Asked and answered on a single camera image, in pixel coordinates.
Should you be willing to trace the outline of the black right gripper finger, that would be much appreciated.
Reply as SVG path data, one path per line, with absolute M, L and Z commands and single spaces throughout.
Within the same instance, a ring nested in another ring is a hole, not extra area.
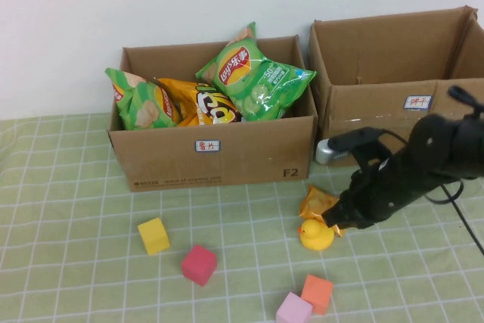
M 340 196 L 324 195 L 326 207 L 322 218 L 327 225 L 351 225 L 354 212 L 352 194 L 345 190 Z
M 372 222 L 363 221 L 363 222 L 335 222 L 331 226 L 338 228 L 339 230 L 346 230 L 349 228 L 356 228 L 356 229 L 366 229 L 373 225 Z

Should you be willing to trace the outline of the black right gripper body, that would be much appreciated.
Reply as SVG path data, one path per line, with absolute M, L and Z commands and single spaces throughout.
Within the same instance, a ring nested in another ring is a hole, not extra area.
M 439 174 L 445 156 L 431 148 L 407 146 L 386 160 L 384 167 L 372 168 L 362 177 L 354 177 L 352 194 L 353 222 L 387 220 L 394 213 L 443 183 Z

